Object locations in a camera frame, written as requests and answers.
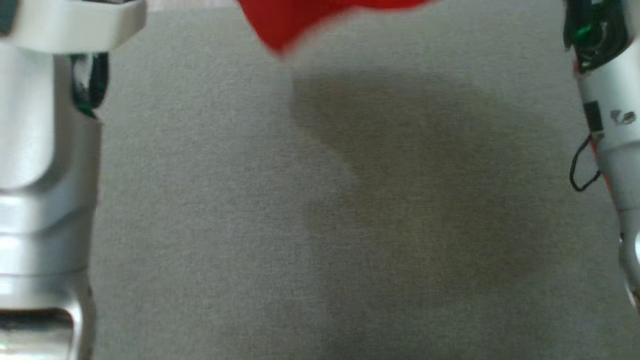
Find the silver casing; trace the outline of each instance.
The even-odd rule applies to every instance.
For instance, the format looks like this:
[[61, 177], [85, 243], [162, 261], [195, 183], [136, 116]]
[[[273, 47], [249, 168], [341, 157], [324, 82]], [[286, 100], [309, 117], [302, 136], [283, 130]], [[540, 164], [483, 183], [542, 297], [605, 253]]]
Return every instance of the silver casing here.
[[[0, 71], [0, 359], [88, 359], [100, 124], [72, 103], [68, 56], [0, 43]], [[70, 321], [12, 324], [44, 309]]]
[[[639, 1], [626, 3], [630, 33]], [[640, 39], [609, 63], [578, 77], [584, 104], [597, 102], [601, 131], [592, 131], [598, 166], [620, 218], [620, 261], [631, 300], [640, 310]]]

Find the robotic arm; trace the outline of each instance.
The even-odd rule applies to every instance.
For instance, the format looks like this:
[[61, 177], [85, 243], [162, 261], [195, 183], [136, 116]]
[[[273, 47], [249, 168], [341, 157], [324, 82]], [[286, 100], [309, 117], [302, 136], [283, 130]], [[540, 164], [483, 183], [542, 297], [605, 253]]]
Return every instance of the robotic arm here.
[[[249, 3], [255, 26], [260, 14]], [[590, 129], [580, 150], [591, 144], [600, 169], [578, 186], [574, 161], [572, 185], [584, 191], [606, 178], [640, 310], [640, 1], [565, 5], [564, 42], [575, 51]], [[106, 93], [108, 51], [145, 16], [144, 0], [0, 0], [0, 360], [91, 358], [87, 269], [100, 158], [93, 111]]]

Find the red cloth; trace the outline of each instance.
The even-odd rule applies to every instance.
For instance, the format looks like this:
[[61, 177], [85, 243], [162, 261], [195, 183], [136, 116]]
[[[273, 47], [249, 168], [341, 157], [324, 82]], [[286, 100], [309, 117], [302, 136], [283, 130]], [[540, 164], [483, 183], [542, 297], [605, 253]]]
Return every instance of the red cloth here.
[[284, 53], [307, 29], [352, 8], [412, 8], [433, 0], [239, 0], [260, 39]]

